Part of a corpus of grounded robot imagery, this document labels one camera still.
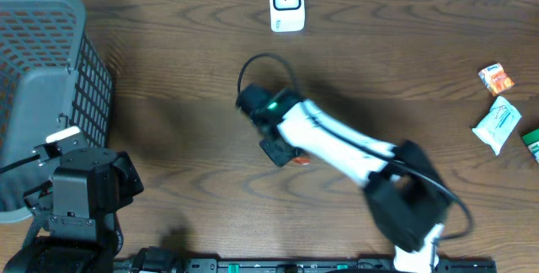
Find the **red chocolate bar wrapper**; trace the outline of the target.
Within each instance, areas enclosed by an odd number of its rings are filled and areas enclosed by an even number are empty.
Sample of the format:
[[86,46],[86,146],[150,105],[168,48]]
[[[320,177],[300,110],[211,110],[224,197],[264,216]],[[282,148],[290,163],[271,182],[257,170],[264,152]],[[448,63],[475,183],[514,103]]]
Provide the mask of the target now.
[[311,162],[311,159],[308,156],[300,156],[293,158],[292,161],[299,165],[308,165]]

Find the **green tissue wipes pack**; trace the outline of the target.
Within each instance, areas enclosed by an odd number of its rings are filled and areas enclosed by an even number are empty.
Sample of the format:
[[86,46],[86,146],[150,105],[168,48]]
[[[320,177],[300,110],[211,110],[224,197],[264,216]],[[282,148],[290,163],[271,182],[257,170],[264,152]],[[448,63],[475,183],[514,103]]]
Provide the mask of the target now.
[[472,128],[472,132],[489,145],[496,156],[521,119],[521,113],[506,98],[498,96],[489,112]]

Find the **small orange carton box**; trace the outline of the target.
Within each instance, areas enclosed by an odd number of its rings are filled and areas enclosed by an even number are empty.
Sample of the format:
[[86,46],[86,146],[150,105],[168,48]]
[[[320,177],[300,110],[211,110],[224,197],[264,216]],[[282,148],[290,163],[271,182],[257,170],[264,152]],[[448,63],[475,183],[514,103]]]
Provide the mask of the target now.
[[500,63],[485,67],[478,73],[478,76],[493,96],[497,96],[515,85]]

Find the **green lid jar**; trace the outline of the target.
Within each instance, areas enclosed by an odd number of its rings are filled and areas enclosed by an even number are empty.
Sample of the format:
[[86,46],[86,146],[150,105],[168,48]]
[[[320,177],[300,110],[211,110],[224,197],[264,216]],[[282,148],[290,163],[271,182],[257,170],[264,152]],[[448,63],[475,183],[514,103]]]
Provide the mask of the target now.
[[528,148],[532,157],[539,163],[539,130],[536,129],[522,137],[522,141]]

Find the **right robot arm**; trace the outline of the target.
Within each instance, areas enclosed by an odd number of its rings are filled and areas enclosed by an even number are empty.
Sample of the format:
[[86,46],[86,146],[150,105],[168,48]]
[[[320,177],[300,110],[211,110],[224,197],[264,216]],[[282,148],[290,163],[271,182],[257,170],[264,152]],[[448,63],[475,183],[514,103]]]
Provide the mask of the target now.
[[251,84],[239,90],[236,106],[274,165],[312,154],[360,187],[376,226],[395,247],[395,270],[435,271],[451,192],[417,144],[366,136],[288,88],[273,94]]

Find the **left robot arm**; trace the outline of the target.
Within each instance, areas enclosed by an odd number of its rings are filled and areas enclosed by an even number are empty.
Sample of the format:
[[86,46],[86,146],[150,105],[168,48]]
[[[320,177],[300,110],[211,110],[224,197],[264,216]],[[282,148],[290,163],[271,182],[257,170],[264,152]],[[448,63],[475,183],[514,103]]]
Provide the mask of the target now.
[[34,158],[58,165],[24,193],[34,221],[5,271],[113,271],[124,243],[117,212],[144,190],[128,153],[49,142],[36,147]]

